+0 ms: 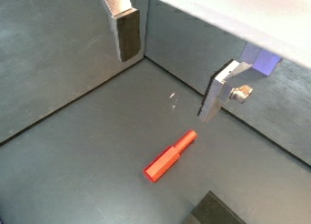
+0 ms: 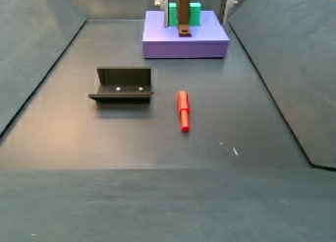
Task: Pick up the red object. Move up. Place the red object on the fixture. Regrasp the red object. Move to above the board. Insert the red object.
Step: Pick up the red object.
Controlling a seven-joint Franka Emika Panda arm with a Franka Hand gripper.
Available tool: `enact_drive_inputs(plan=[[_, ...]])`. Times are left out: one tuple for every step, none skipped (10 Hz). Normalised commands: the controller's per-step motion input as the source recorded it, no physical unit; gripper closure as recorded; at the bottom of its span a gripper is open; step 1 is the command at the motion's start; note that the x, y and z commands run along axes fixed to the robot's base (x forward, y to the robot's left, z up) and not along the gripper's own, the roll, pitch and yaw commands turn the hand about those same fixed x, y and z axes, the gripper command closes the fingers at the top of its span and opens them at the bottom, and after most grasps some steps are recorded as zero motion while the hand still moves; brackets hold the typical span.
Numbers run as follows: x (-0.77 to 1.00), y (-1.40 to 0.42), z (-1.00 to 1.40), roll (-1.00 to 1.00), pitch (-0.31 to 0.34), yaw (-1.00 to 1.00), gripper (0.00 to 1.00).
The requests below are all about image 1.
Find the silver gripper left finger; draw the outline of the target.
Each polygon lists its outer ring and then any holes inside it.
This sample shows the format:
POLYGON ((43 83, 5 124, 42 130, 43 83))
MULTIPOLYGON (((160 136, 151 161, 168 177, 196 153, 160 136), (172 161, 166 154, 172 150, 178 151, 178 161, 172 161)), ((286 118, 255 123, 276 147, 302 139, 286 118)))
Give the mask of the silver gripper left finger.
POLYGON ((102 2, 111 16, 118 57, 122 62, 127 62, 142 49, 140 11, 132 6, 131 0, 102 0, 102 2))

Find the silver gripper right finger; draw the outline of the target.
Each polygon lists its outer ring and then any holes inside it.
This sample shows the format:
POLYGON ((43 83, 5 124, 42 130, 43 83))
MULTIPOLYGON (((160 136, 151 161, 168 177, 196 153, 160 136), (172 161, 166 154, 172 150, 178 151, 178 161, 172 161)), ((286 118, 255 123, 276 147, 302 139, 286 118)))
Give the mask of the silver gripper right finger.
POLYGON ((198 117, 208 122, 228 100, 240 104, 250 98, 251 81, 268 77, 278 67, 282 57, 268 50, 247 43, 239 60, 231 59, 210 78, 198 117))

